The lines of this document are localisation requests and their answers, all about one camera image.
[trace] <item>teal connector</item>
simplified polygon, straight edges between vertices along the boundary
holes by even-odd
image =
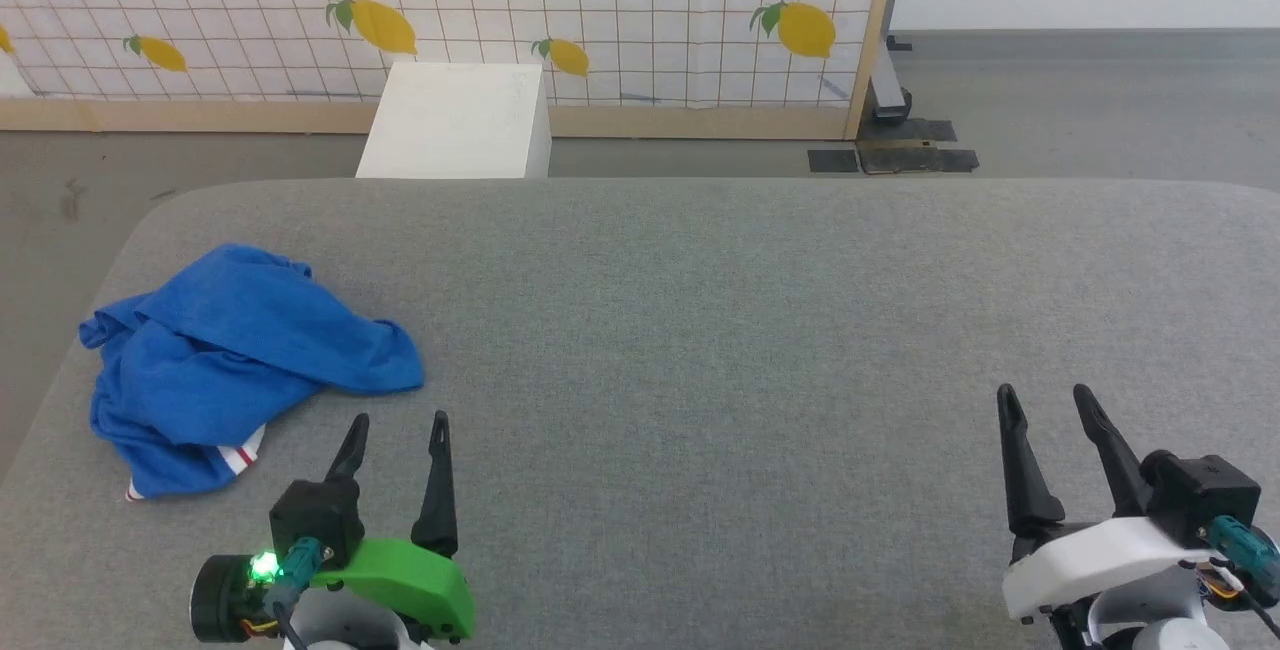
[[[1222,553],[1238,568],[1249,573],[1253,581],[1271,595],[1280,590],[1280,553],[1244,523],[1220,514],[1208,526],[1208,544]]]
[[[280,571],[275,577],[275,583],[262,598],[262,606],[266,613],[275,619],[282,619],[280,614],[288,615],[302,598],[302,591],[311,585],[311,578],[324,564],[324,545],[315,537],[303,537],[289,548],[289,554],[284,555]]]

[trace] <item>white box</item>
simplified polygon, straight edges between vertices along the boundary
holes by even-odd
[[[398,61],[356,177],[547,177],[543,68]]]

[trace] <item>grid pattern backdrop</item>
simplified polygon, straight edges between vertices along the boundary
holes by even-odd
[[[371,102],[393,61],[521,61],[557,104],[846,107],[870,4],[0,0],[0,45],[51,99]]]

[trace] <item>metal stand leg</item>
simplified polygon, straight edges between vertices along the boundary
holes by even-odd
[[[890,56],[891,49],[897,47],[888,35],[888,24],[893,17],[893,0],[886,0],[884,24],[881,27],[881,47],[876,55],[876,67],[872,68],[872,120],[886,123],[886,125],[901,125],[906,116],[911,114],[911,95],[902,90],[897,81],[897,72],[893,70],[893,59]]]
[[[872,68],[872,118],[876,122],[899,125],[911,114],[911,95],[902,90],[897,82],[897,72],[893,70],[893,59],[888,54],[888,44],[881,41],[879,52],[876,55],[876,67]]]

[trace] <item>wooden frame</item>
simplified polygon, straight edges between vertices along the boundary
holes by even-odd
[[[552,106],[557,138],[855,139],[888,0],[872,0],[849,107]],[[128,107],[128,113],[122,109]],[[333,132],[366,134],[371,102],[106,102],[0,99],[0,131]]]

